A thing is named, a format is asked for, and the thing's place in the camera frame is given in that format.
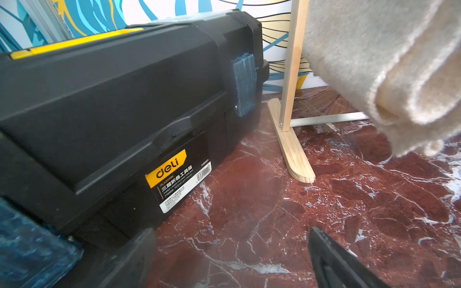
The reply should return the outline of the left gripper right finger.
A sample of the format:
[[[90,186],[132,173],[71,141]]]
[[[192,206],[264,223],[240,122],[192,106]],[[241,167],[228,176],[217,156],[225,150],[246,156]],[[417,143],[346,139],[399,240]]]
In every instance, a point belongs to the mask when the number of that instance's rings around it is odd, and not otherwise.
[[[319,288],[389,288],[320,228],[311,228],[308,246]]]

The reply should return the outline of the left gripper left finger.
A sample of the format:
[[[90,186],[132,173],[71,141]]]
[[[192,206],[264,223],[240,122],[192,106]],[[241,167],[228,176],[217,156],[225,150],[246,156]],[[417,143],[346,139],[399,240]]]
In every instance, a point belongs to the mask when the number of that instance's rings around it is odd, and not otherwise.
[[[54,286],[56,288],[145,288],[156,254],[156,234],[139,232],[114,253],[85,248],[82,259]]]

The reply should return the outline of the beige knitted scarf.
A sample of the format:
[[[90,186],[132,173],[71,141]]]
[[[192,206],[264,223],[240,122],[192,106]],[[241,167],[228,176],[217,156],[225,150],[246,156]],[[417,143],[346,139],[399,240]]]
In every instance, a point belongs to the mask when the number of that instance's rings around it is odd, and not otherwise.
[[[435,156],[461,130],[459,1],[311,1],[303,55],[397,157]]]

